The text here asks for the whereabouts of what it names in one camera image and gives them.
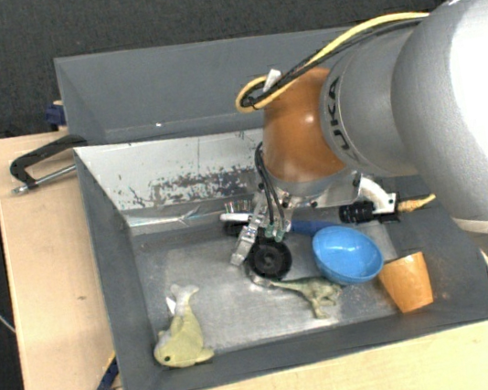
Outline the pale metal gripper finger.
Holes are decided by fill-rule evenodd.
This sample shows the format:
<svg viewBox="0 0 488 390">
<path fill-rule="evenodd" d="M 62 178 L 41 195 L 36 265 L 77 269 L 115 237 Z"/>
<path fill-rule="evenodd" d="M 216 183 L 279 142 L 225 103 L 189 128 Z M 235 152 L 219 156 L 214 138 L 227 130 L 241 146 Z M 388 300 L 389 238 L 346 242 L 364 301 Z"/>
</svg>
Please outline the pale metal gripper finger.
<svg viewBox="0 0 488 390">
<path fill-rule="evenodd" d="M 247 259 L 252 247 L 258 238 L 258 230 L 256 227 L 246 226 L 240 230 L 236 246 L 231 253 L 230 264 L 234 266 L 241 266 Z"/>
</svg>

